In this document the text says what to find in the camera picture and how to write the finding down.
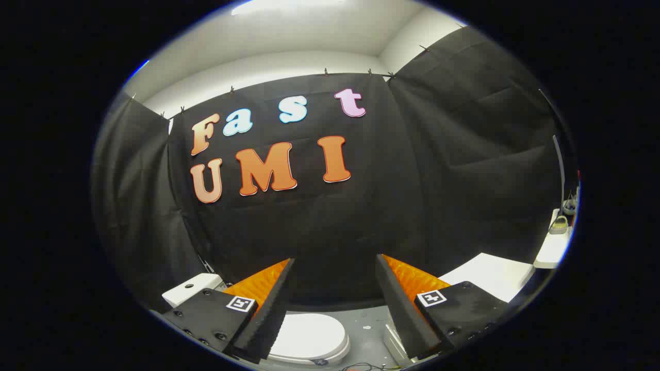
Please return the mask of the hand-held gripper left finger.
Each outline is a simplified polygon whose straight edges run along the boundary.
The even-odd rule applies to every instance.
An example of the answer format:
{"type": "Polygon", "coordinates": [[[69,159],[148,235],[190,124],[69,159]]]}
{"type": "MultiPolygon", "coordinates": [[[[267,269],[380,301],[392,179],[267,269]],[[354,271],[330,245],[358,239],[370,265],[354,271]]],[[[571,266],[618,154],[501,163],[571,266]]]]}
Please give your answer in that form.
{"type": "Polygon", "coordinates": [[[285,259],[223,292],[194,284],[196,293],[161,314],[161,322],[211,352],[259,364],[287,314],[294,264],[285,259]]]}

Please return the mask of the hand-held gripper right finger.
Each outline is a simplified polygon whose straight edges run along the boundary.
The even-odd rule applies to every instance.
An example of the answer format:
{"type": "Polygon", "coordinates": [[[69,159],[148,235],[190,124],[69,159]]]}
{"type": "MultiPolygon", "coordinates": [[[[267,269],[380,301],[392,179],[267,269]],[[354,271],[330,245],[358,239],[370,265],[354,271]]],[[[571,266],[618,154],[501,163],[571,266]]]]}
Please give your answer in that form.
{"type": "Polygon", "coordinates": [[[377,254],[375,275],[406,355],[455,352],[504,320],[509,304],[465,280],[450,284],[396,258],[377,254]]]}

